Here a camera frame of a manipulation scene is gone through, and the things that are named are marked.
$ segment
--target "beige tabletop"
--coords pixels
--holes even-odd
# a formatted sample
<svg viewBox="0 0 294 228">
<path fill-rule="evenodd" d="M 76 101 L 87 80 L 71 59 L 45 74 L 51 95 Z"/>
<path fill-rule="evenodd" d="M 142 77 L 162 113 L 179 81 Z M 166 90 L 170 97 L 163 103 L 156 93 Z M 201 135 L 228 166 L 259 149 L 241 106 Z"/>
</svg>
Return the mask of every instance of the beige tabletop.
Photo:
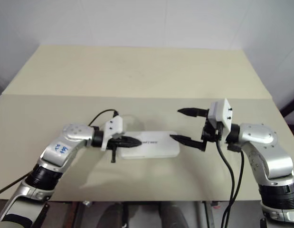
<svg viewBox="0 0 294 228">
<path fill-rule="evenodd" d="M 115 108 L 128 131 L 173 130 L 199 140 L 203 118 L 176 112 L 227 97 L 235 123 L 264 123 L 294 161 L 294 137 L 242 51 L 43 46 L 0 97 L 0 188 L 31 170 L 65 124 Z M 104 114 L 96 124 L 111 115 Z M 238 176 L 240 156 L 223 151 Z M 82 149 L 52 200 L 227 200 L 231 180 L 215 145 L 176 158 L 121 160 Z M 0 198 L 11 196 L 13 189 Z M 238 200 L 260 199 L 245 162 Z"/>
</svg>

